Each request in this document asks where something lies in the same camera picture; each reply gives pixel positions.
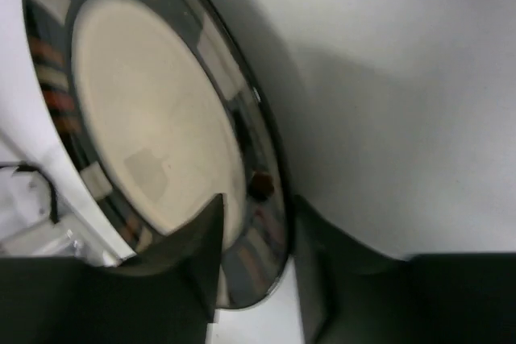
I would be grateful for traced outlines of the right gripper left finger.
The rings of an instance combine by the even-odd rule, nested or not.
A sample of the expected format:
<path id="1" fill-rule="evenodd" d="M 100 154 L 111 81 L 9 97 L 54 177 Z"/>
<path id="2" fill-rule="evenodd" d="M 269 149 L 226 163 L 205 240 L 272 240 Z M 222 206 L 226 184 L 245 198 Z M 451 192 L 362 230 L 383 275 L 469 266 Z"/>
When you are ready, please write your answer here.
<path id="1" fill-rule="evenodd" d="M 72 257 L 1 262 L 4 343 L 203 343 L 214 320 L 223 196 L 117 267 Z"/>

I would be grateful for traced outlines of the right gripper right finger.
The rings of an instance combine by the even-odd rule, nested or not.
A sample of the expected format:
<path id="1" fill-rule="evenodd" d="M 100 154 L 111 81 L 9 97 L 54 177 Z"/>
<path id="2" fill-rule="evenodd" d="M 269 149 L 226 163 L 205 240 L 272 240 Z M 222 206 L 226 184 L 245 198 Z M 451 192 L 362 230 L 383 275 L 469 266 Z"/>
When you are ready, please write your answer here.
<path id="1" fill-rule="evenodd" d="M 307 343 L 512 343 L 512 253 L 391 259 L 294 199 L 293 258 Z"/>

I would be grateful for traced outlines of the black patterned rim plate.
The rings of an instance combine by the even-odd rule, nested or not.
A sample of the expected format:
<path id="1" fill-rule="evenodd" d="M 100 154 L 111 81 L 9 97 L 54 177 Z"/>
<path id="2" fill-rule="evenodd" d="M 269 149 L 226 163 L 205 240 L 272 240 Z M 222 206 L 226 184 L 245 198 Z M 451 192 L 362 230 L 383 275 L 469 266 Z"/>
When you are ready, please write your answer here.
<path id="1" fill-rule="evenodd" d="M 209 0 L 23 0 L 64 149 L 136 254 L 224 200 L 217 304 L 245 309 L 288 255 L 284 177 L 262 99 Z"/>

